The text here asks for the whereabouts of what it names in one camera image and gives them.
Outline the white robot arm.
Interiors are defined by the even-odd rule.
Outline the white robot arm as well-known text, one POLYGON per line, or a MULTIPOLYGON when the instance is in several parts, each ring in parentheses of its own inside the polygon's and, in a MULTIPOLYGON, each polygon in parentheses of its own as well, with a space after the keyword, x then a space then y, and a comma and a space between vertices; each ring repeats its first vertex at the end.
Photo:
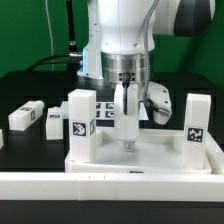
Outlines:
POLYGON ((89 41, 78 74, 108 83, 114 93, 115 138, 132 151, 139 135, 139 104, 164 125, 169 92, 151 81, 155 35, 193 37, 215 14, 215 0, 87 0, 89 41))

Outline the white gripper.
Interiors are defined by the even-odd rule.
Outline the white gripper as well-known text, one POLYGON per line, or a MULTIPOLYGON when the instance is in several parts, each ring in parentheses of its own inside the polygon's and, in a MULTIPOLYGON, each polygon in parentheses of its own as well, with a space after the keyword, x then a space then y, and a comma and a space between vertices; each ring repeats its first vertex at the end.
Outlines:
POLYGON ((139 86, 131 84, 124 90, 118 84, 114 94, 115 137, 123 141, 126 151, 133 151, 139 133, 139 86))

